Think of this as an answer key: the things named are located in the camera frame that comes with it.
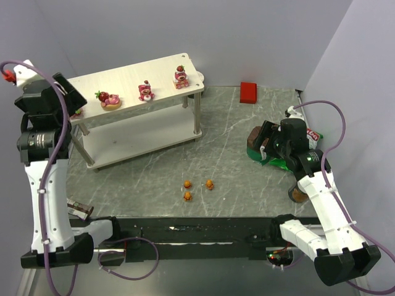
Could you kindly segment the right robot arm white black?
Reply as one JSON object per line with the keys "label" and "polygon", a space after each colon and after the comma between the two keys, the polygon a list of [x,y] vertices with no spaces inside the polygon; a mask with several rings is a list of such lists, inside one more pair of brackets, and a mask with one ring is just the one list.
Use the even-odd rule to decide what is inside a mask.
{"label": "right robot arm white black", "polygon": [[294,190],[311,201],[324,232],[320,237],[292,214],[272,219],[272,242],[289,242],[307,255],[324,284],[365,276],[379,261],[381,253],[353,229],[354,222],[333,183],[333,174],[320,149],[311,149],[304,120],[286,118],[279,124],[264,121],[252,142],[263,159],[279,158],[286,162],[296,185]]}

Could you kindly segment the pink bear cupcake toy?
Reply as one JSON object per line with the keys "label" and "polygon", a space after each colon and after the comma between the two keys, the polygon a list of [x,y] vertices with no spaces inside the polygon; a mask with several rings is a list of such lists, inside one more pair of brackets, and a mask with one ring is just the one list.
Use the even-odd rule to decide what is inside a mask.
{"label": "pink bear cupcake toy", "polygon": [[148,80],[144,80],[141,85],[138,86],[139,100],[142,102],[149,102],[154,99],[155,94],[151,91],[151,84]]}

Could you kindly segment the pink bear donut toy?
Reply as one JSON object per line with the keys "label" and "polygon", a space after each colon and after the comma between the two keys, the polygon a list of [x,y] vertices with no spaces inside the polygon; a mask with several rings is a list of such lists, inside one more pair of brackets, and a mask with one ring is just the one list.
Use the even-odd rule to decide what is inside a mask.
{"label": "pink bear donut toy", "polygon": [[104,91],[98,91],[94,94],[100,101],[101,108],[105,111],[114,111],[122,106],[122,101],[118,94],[109,94]]}

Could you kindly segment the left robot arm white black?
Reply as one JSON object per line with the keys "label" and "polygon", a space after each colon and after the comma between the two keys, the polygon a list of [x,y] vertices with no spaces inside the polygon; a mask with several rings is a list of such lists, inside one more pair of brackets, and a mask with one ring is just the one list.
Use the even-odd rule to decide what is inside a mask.
{"label": "left robot arm white black", "polygon": [[17,141],[25,167],[33,207],[33,240],[20,258],[25,269],[87,264],[94,249],[119,236],[113,217],[98,218],[85,227],[70,225],[66,177],[69,146],[73,139],[72,116],[86,99],[56,73],[50,82],[35,78],[22,86],[15,106],[23,111]]}

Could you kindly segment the pink bear strawberry cake toy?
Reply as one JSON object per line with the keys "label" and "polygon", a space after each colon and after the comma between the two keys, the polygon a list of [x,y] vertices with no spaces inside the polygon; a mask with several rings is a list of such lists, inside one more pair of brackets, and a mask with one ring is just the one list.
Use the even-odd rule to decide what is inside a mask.
{"label": "pink bear strawberry cake toy", "polygon": [[176,89],[187,88],[189,86],[189,76],[185,72],[185,67],[179,65],[174,73],[173,84]]}

